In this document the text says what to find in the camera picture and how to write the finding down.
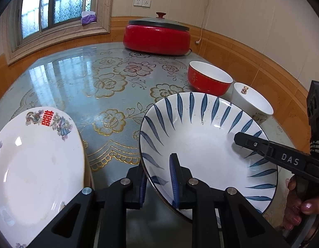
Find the person's right hand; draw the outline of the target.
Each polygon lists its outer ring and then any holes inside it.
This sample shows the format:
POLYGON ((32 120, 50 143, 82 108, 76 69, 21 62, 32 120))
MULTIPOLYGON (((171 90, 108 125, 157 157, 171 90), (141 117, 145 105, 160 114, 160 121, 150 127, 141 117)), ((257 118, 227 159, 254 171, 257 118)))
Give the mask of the person's right hand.
POLYGON ((302 201, 296 191, 296 177, 293 176, 287 184, 289 193, 287 195, 286 208, 282 224, 285 231, 292 231, 294 227, 299 226, 302 221, 302 214, 311 216, 319 215, 319 197, 302 201))

